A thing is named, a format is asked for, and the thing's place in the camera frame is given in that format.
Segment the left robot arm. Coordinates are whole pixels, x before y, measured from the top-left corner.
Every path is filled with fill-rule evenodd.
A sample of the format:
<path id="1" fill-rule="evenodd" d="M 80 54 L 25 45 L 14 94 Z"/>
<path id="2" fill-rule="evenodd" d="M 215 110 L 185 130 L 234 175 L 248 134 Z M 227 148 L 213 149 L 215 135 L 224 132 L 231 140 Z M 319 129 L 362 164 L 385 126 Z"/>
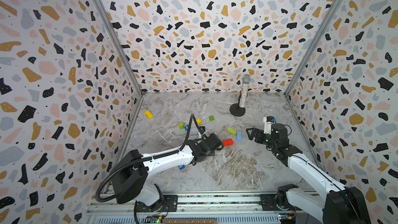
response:
<path id="1" fill-rule="evenodd" d="M 174 148 L 149 154 L 140 154 L 137 149 L 128 152 L 111 171 L 113 174 L 129 163 L 138 162 L 118 172 L 110 180 L 117 203 L 134 200 L 149 207 L 151 211 L 156 211 L 164 203 L 164 196 L 159 186 L 147 183 L 147 179 L 173 167 L 194 166 L 223 148 L 222 140 L 212 133 L 201 139 L 188 140 L 182 150 Z"/>

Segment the light blue block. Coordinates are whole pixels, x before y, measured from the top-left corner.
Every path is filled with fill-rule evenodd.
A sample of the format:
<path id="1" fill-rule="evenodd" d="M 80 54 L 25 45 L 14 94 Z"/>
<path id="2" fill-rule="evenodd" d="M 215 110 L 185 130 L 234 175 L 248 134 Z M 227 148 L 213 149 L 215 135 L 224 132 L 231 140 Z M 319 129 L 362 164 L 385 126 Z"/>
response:
<path id="1" fill-rule="evenodd" d="M 242 133 L 241 133 L 240 131 L 237 131 L 236 139 L 237 139 L 238 141 L 241 141 L 241 140 L 242 140 Z"/>

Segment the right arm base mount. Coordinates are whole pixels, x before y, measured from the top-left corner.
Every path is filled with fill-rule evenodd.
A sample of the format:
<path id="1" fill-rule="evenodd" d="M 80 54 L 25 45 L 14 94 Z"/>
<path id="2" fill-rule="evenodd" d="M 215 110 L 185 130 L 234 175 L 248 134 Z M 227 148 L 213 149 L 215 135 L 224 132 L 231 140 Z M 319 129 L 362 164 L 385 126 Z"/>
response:
<path id="1" fill-rule="evenodd" d="M 276 193 L 260 194 L 259 205 L 263 211 L 293 211 L 296 209 L 288 203 L 281 203 Z"/>

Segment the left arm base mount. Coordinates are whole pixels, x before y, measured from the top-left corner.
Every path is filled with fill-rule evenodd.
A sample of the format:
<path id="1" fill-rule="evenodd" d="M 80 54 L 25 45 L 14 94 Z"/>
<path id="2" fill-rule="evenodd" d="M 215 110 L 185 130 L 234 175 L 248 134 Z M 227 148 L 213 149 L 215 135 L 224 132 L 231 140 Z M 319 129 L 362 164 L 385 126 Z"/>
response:
<path id="1" fill-rule="evenodd" d="M 147 206 L 142 202 L 135 208 L 138 213 L 176 212 L 178 195 L 163 195 L 153 205 Z"/>

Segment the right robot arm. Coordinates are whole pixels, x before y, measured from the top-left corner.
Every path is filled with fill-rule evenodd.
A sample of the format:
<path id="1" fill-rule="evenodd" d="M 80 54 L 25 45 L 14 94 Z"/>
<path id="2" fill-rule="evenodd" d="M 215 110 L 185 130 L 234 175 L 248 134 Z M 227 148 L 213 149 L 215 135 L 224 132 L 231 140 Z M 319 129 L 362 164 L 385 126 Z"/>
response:
<path id="1" fill-rule="evenodd" d="M 280 186 L 276 205 L 282 210 L 296 207 L 322 224 L 369 224 L 371 222 L 363 193 L 347 187 L 311 162 L 289 143 L 284 124 L 267 121 L 264 130 L 248 128 L 248 138 L 263 144 L 286 167 L 297 173 L 317 193 L 311 195 L 295 184 Z"/>

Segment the lime green block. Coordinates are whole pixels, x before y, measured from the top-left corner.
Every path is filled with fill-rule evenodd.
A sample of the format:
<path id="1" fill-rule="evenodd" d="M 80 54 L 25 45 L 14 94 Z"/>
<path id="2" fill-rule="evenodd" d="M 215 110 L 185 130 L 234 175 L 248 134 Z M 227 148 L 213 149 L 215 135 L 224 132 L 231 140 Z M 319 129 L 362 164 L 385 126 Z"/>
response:
<path id="1" fill-rule="evenodd" d="M 237 131 L 234 130 L 233 128 L 228 128 L 227 131 L 228 131 L 230 134 L 234 135 L 234 136 L 237 135 Z"/>

